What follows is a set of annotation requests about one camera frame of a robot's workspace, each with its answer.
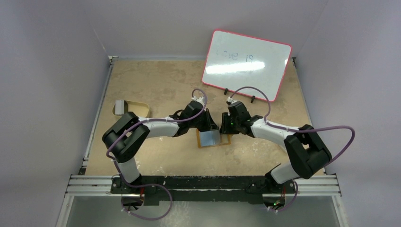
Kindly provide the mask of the orange leather card holder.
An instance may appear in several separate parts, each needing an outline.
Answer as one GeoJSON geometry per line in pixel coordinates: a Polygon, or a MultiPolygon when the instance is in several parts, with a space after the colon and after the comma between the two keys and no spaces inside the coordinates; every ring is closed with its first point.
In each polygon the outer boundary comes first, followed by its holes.
{"type": "Polygon", "coordinates": [[[231,144],[230,135],[221,134],[219,130],[200,132],[196,131],[198,148],[210,148],[231,144]]]}

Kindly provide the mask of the grey credit card stack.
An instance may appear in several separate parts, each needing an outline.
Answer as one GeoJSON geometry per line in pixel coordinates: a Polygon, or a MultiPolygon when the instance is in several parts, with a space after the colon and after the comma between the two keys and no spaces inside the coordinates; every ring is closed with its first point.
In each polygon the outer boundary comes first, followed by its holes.
{"type": "Polygon", "coordinates": [[[116,100],[114,106],[114,114],[117,116],[122,116],[125,114],[125,101],[116,100]]]}

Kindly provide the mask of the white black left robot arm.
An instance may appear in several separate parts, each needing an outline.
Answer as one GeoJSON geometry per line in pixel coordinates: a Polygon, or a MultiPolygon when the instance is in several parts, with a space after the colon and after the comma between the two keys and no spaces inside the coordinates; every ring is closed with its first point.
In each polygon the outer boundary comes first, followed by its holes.
{"type": "Polygon", "coordinates": [[[179,137],[189,129],[199,132],[218,132],[209,110],[201,101],[191,101],[184,109],[165,118],[140,118],[134,112],[125,113],[102,136],[106,155],[115,163],[128,193],[140,190],[142,181],[135,155],[146,139],[179,137]]]}

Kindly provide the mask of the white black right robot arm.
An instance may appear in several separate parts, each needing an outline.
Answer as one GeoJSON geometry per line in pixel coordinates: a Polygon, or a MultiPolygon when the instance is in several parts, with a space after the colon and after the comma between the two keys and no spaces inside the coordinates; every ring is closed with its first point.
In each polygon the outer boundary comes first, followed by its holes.
{"type": "Polygon", "coordinates": [[[220,133],[243,134],[274,142],[285,148],[289,161],[266,174],[265,185],[278,192],[284,183],[296,178],[309,179],[332,160],[332,155],[311,125],[300,128],[266,123],[262,116],[251,116],[240,101],[229,99],[228,112],[222,114],[220,133]]]}

